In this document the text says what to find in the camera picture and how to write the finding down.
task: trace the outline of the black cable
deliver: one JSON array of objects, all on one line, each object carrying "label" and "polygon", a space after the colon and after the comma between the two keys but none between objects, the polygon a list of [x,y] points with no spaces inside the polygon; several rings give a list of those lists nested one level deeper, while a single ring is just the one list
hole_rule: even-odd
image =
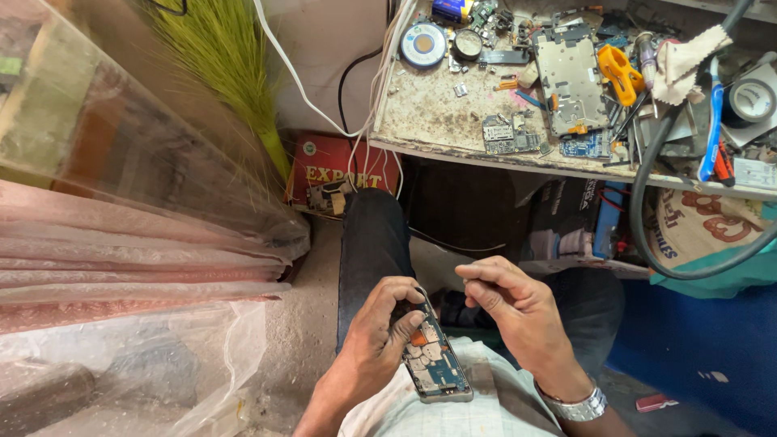
[{"label": "black cable", "polygon": [[[387,28],[391,24],[391,21],[394,20],[395,10],[396,10],[396,4],[394,0],[388,0],[386,2],[386,27]],[[348,131],[348,125],[345,122],[345,113],[343,112],[343,85],[345,84],[345,78],[348,76],[348,73],[354,69],[354,67],[356,67],[357,65],[359,65],[360,63],[368,59],[372,59],[378,56],[381,52],[383,52],[383,46],[380,46],[380,48],[377,49],[376,51],[373,51],[370,54],[366,54],[358,58],[356,61],[351,62],[350,65],[348,65],[348,67],[343,72],[343,75],[340,76],[340,86],[337,88],[337,107],[340,109],[340,120],[343,122],[343,130],[347,134],[349,134],[350,132]],[[348,138],[348,145],[350,146],[350,150],[353,151],[354,142],[350,138]],[[356,170],[356,174],[358,175],[359,163],[357,162],[355,155],[354,155],[354,170]]]},{"label": "black cable", "polygon": [[174,16],[185,16],[187,12],[189,12],[189,0],[181,0],[181,10],[176,11],[175,9],[168,8],[167,6],[160,5],[159,3],[155,2],[154,0],[146,0],[146,2],[151,3],[152,5],[156,6],[157,9],[161,9],[168,14],[174,15]]},{"label": "black cable", "polygon": [[[726,33],[730,33],[734,26],[736,26],[739,19],[742,18],[753,1],[754,0],[739,0],[737,2],[731,11],[731,14],[723,21],[723,29]],[[728,260],[717,265],[704,267],[694,271],[676,271],[664,267],[661,262],[655,258],[647,244],[641,213],[643,199],[645,197],[645,187],[647,185],[647,180],[650,177],[650,172],[653,169],[653,163],[661,152],[661,149],[664,147],[669,131],[671,131],[674,122],[685,108],[685,104],[686,103],[671,107],[669,111],[667,111],[664,118],[661,119],[657,134],[653,137],[653,141],[650,142],[650,145],[645,151],[642,165],[639,166],[639,169],[636,172],[636,178],[634,179],[634,184],[632,186],[632,198],[630,203],[632,214],[629,215],[629,224],[631,225],[632,234],[634,235],[634,245],[637,252],[653,270],[667,278],[690,281],[721,274],[753,257],[777,237],[777,221],[774,221],[753,243],[747,245],[747,247],[740,250],[733,257],[730,257]]]}]

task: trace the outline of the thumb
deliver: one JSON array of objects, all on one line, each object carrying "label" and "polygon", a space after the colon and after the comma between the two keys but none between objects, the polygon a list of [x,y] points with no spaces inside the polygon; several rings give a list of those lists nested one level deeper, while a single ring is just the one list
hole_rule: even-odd
[{"label": "thumb", "polygon": [[482,281],[468,281],[464,291],[467,296],[477,301],[497,323],[513,309],[510,304],[504,301],[504,297],[497,290]]},{"label": "thumb", "polygon": [[391,336],[388,337],[384,350],[391,354],[392,357],[399,358],[402,356],[402,350],[410,342],[410,335],[416,332],[424,318],[423,311],[415,310],[397,320],[391,328]]}]

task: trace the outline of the cloth rag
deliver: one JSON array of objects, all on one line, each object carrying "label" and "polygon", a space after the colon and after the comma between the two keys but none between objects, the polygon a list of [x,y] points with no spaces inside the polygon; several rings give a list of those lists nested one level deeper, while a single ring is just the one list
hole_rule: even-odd
[{"label": "cloth rag", "polygon": [[705,30],[685,44],[671,41],[664,43],[659,47],[656,58],[658,72],[653,85],[653,97],[675,106],[685,98],[691,103],[702,102],[702,88],[696,85],[699,64],[712,53],[732,43],[721,25]]}]

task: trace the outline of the silver watch band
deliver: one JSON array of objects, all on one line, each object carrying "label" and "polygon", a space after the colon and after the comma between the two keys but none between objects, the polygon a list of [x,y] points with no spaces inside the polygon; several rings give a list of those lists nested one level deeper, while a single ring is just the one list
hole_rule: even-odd
[{"label": "silver watch band", "polygon": [[545,401],[545,405],[548,406],[550,412],[556,417],[568,421],[592,421],[605,413],[607,397],[596,385],[596,381],[591,380],[591,382],[594,383],[594,392],[589,397],[573,404],[568,404],[548,396],[539,388],[536,380],[535,389],[537,389],[537,393],[542,397],[542,400]]}]

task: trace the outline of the green broom bristles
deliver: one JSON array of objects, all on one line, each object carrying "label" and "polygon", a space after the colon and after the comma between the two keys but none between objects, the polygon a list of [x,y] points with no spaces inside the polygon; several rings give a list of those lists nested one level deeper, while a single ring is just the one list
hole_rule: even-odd
[{"label": "green broom bristles", "polygon": [[[170,8],[179,0],[157,0]],[[291,166],[275,128],[277,82],[267,78],[267,39],[246,0],[196,0],[185,16],[151,11],[177,62],[245,121],[286,180]]]}]

